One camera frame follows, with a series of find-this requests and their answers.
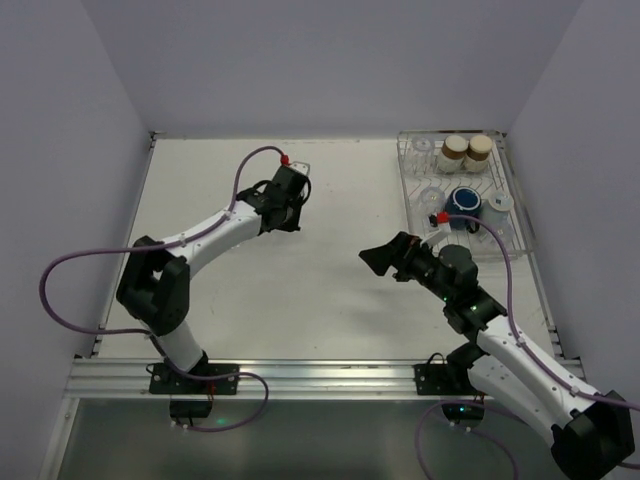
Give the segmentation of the clear glass with sticker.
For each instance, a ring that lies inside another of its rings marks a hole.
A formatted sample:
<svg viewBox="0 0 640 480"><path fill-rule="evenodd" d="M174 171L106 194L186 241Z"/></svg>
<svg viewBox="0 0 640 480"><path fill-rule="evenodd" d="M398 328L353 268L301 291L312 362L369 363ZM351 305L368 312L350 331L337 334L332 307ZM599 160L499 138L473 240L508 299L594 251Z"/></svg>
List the clear glass with sticker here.
<svg viewBox="0 0 640 480"><path fill-rule="evenodd" d="M504 190L495 190L483 201L480 219L498 232L508 225L513 207L514 199L509 193Z"/></svg>

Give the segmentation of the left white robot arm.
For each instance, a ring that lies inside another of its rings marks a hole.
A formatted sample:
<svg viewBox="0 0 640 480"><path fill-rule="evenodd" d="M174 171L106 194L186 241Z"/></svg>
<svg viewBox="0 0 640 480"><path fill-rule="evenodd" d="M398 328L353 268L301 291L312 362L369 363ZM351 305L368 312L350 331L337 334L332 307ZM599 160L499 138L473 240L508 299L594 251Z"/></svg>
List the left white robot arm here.
<svg viewBox="0 0 640 480"><path fill-rule="evenodd" d="M196 226L156 241L136 240L140 252L125 264L117 302L151 332L162 355L192 372L205 359L187 323L191 280L210 262L239 244L274 230L295 232L311 181L304 164L281 165L264 180L234 195L229 206Z"/></svg>

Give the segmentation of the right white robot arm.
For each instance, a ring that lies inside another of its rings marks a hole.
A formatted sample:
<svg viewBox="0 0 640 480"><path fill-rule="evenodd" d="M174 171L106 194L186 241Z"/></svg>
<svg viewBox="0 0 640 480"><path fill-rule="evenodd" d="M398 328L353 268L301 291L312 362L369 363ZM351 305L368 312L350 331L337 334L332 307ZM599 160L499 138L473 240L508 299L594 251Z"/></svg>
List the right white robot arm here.
<svg viewBox="0 0 640 480"><path fill-rule="evenodd" d="M601 479L634 453L630 403L586 383L530 339L480 286L467 248L434 251L400 232L359 257L376 275L393 269L396 281L415 281L443 301L449 325L467 340L458 364L471 386L531 427L567 478Z"/></svg>

